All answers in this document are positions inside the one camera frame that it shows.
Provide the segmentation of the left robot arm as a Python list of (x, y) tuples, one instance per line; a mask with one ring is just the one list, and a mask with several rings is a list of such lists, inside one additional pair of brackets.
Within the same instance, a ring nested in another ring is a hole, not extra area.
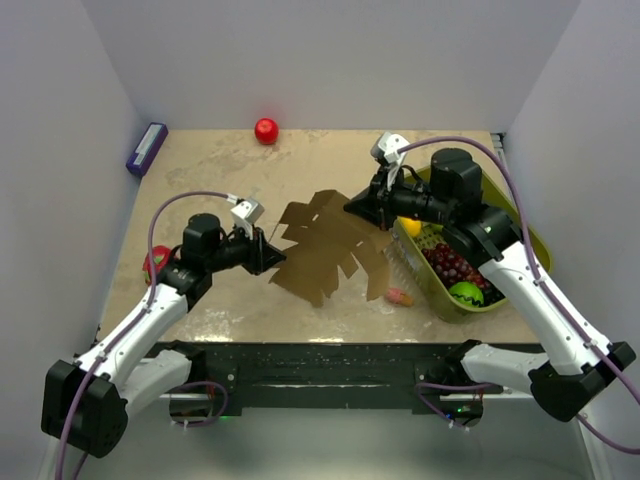
[(188, 350), (173, 347), (148, 364), (142, 358), (208, 292), (215, 273), (241, 267), (260, 275), (285, 258), (251, 223), (226, 232), (213, 214), (192, 216), (181, 244), (140, 303), (89, 351), (49, 368), (42, 431), (103, 458), (120, 441), (128, 421), (155, 397), (178, 386), (185, 392), (200, 390), (207, 368)]

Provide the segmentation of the brown cardboard box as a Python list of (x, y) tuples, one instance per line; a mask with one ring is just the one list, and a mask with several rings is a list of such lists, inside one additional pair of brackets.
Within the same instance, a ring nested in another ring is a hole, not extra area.
[(366, 299), (386, 294), (391, 277), (385, 255), (391, 234), (344, 211), (348, 198), (336, 190), (314, 193), (307, 203), (291, 202), (279, 223), (286, 229), (286, 260), (270, 279), (289, 293), (321, 307), (339, 287), (339, 275), (367, 275)]

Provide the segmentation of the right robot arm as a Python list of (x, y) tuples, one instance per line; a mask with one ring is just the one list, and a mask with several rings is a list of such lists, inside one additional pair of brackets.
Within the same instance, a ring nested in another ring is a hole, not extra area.
[(571, 306), (536, 258), (523, 221), (484, 202), (483, 172), (470, 153), (437, 151), (429, 180), (410, 184), (398, 176), (408, 151), (373, 147), (379, 168), (345, 211), (382, 230), (398, 217), (442, 226), (445, 241), (524, 316), (543, 349), (526, 354), (467, 341), (445, 363), (448, 386), (459, 393), (507, 387), (532, 395), (558, 421), (577, 417), (635, 360), (634, 350), (608, 340)]

